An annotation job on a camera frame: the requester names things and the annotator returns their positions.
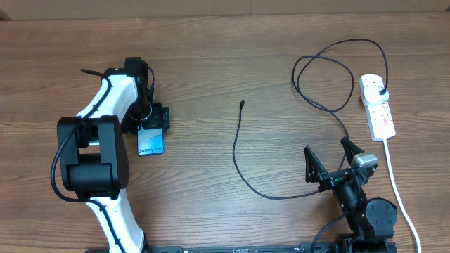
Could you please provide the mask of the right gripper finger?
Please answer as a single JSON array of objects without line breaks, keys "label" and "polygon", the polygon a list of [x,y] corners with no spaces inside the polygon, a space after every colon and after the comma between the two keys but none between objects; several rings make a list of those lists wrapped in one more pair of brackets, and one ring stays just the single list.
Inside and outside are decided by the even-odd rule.
[{"label": "right gripper finger", "polygon": [[328,171],[308,145],[304,148],[304,156],[306,162],[305,181],[307,183],[321,181],[321,177],[326,175]]},{"label": "right gripper finger", "polygon": [[340,140],[342,147],[345,152],[345,157],[347,158],[348,164],[351,164],[356,155],[363,153],[364,151],[354,144],[348,136],[343,137]]}]

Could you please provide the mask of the Samsung Galaxy smartphone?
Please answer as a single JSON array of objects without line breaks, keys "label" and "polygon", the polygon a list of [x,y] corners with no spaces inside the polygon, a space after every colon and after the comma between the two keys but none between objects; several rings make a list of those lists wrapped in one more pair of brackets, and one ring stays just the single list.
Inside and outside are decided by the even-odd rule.
[{"label": "Samsung Galaxy smartphone", "polygon": [[162,129],[138,130],[138,155],[159,155],[165,151],[164,133]]}]

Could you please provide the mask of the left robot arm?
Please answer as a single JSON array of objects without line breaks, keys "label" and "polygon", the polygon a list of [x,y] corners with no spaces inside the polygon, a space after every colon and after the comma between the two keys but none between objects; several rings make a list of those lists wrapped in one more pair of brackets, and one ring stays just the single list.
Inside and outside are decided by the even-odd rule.
[{"label": "left robot arm", "polygon": [[51,165],[54,193],[66,202],[86,204],[108,240],[107,252],[151,252],[127,198],[129,159],[124,134],[137,137],[140,156],[165,151],[168,107],[155,101],[155,74],[140,57],[122,68],[88,74],[101,78],[90,104],[57,123],[58,150]]}]

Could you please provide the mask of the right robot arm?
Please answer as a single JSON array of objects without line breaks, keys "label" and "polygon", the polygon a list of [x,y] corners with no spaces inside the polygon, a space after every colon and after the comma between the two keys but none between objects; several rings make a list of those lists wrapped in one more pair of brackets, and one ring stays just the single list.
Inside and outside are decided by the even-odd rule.
[{"label": "right robot arm", "polygon": [[[385,198],[368,199],[363,185],[375,173],[379,162],[348,137],[340,140],[348,161],[344,169],[329,172],[312,149],[304,148],[307,183],[318,183],[318,191],[330,190],[340,204],[342,215],[323,227],[312,242],[300,243],[301,252],[396,252],[393,242],[397,206]],[[350,233],[339,234],[332,242],[319,242],[321,235],[338,221],[346,219]]]}]

